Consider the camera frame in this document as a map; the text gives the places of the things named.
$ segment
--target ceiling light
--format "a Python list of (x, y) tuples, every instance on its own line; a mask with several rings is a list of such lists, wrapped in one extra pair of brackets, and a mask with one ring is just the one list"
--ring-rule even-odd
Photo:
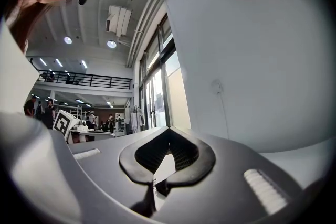
[(82, 64), (83, 64), (83, 66), (84, 66), (85, 68), (88, 68), (87, 65), (86, 65), (86, 63), (84, 62), (84, 60), (82, 60)]
[(107, 46), (113, 49), (117, 46), (117, 44), (113, 40), (110, 40), (110, 41), (107, 41)]
[(72, 39), (71, 39), (70, 37), (65, 37), (65, 38), (64, 38), (64, 42), (65, 42), (66, 44), (71, 44), (71, 43), (72, 43)]
[(42, 60), (42, 58), (40, 58), (40, 61), (41, 61), (45, 66), (47, 66), (47, 64)]
[(58, 62), (60, 67), (63, 67), (63, 65), (61, 64), (61, 62), (58, 59), (56, 59), (56, 62)]

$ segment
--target black shirt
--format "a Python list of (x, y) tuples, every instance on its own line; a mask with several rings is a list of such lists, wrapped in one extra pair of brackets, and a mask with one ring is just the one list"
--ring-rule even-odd
[(27, 109), (30, 111), (30, 113), (33, 113), (33, 109), (34, 109), (34, 102), (32, 100), (28, 100), (24, 106), (24, 110), (25, 110), (25, 115), (29, 115), (27, 113)]

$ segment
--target long brown hair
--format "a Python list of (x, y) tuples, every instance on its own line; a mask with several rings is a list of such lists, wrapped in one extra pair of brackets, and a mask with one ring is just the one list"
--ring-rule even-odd
[[(8, 19), (18, 4), (19, 0), (9, 0), (5, 8), (5, 19)], [(20, 47), (21, 51), (24, 52), (26, 40), (36, 23), (37, 19), (46, 13), (51, 8), (50, 4), (42, 4), (36, 2), (29, 7), (20, 10), (19, 15), (13, 25), (11, 26), (12, 35)]]

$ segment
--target balcony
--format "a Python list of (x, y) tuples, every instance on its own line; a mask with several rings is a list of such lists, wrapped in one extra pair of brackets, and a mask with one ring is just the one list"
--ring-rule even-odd
[(38, 70), (37, 81), (50, 83), (63, 83), (73, 86), (100, 87), (120, 90), (130, 90), (131, 81), (129, 78), (108, 77), (94, 74), (83, 74), (73, 72), (60, 72), (49, 70)]

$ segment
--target ceiling duct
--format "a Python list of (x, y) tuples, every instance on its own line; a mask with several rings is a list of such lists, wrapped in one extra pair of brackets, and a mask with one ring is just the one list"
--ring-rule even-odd
[(110, 6), (106, 20), (106, 32), (114, 32), (117, 37), (126, 35), (132, 11), (123, 7)]
[(134, 36), (131, 43), (130, 52), (127, 58), (127, 67), (132, 67), (139, 53), (144, 37), (153, 22), (154, 16), (161, 7), (164, 0), (148, 0), (142, 11), (138, 25), (134, 30)]

